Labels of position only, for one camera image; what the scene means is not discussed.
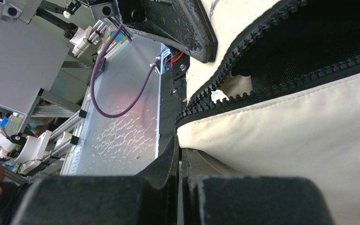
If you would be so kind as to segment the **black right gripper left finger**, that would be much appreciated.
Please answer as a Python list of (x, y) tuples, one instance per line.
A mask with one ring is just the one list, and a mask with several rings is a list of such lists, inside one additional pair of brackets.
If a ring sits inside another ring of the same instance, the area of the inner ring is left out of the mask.
[(49, 176), (33, 183), (14, 225), (174, 225), (179, 144), (132, 176)]

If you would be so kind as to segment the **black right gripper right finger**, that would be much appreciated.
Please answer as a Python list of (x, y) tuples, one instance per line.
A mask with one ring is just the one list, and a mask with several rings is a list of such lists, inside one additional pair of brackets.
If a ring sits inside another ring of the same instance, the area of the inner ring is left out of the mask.
[(194, 149), (182, 151), (187, 225), (332, 225), (316, 184), (301, 177), (246, 176)]

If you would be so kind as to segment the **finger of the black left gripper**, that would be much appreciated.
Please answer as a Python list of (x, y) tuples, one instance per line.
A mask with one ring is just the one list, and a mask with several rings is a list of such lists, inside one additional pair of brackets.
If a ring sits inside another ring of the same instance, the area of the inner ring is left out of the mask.
[(117, 0), (130, 32), (169, 45), (201, 63), (214, 62), (218, 40), (200, 0)]

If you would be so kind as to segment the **beige zip-up jacket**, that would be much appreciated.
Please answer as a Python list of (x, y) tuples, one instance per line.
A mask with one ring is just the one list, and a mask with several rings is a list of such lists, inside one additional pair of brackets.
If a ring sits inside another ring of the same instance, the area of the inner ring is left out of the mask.
[(301, 177), (360, 225), (360, 0), (204, 0), (214, 62), (191, 58), (181, 148), (237, 174)]

